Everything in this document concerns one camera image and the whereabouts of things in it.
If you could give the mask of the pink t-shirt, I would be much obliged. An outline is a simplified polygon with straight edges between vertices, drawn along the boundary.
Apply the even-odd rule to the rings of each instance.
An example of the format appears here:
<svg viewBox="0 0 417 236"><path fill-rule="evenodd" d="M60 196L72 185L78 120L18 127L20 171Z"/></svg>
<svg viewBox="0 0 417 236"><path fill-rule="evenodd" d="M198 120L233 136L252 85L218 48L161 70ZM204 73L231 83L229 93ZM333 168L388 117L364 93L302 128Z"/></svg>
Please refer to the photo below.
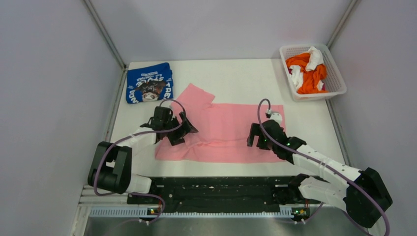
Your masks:
<svg viewBox="0 0 417 236"><path fill-rule="evenodd" d="M167 138L155 150L155 159L191 160L208 163L274 163L280 159L270 150L247 146L251 124L258 122L257 105L213 102L215 96L189 84L173 103L175 115L186 117L198 130L185 135L185 142L172 146Z"/></svg>

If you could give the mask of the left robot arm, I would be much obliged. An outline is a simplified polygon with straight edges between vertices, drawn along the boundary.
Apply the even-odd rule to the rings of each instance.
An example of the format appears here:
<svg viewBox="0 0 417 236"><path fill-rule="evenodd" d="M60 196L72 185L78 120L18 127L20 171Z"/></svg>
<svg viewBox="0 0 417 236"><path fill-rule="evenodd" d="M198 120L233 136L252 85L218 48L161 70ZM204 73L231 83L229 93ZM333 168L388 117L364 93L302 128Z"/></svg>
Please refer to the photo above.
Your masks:
<svg viewBox="0 0 417 236"><path fill-rule="evenodd" d="M158 191L151 186L149 177L132 173L132 161L139 150L153 146L167 138L172 146L185 142L189 133L197 133L198 129L190 122L185 111L174 116L173 110L158 106L148 122L142 124L133 134L116 142L100 142L95 150L89 170L88 185L93 187L97 196L99 190L104 195L139 193L145 203L157 199Z"/></svg>

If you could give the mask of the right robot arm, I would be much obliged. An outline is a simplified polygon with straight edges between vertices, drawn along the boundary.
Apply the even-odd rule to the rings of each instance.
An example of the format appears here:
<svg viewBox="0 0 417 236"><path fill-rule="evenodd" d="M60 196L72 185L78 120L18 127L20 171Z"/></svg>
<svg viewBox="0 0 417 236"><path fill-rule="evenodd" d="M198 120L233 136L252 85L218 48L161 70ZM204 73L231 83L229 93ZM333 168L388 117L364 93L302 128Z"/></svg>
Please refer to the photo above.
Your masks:
<svg viewBox="0 0 417 236"><path fill-rule="evenodd" d="M274 120L251 124L247 138L249 147L253 145L255 137L258 137L258 148L270 150L279 159L313 174L292 177L288 186L280 188L278 192L280 204L316 200L342 210L361 227L372 228L382 218L389 228L385 211L393 201L376 170L360 170L326 157L306 141L287 137Z"/></svg>

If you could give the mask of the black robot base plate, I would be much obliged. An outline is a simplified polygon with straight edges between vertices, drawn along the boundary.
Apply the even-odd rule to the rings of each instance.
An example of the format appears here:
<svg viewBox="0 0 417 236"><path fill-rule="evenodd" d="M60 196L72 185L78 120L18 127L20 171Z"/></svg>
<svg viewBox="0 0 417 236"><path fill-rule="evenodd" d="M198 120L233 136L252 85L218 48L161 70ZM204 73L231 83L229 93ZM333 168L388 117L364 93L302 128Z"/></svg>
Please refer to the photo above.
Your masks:
<svg viewBox="0 0 417 236"><path fill-rule="evenodd" d="M157 216L267 216L307 221L316 200L296 196L293 177L153 177L149 196L129 194L129 205L149 207Z"/></svg>

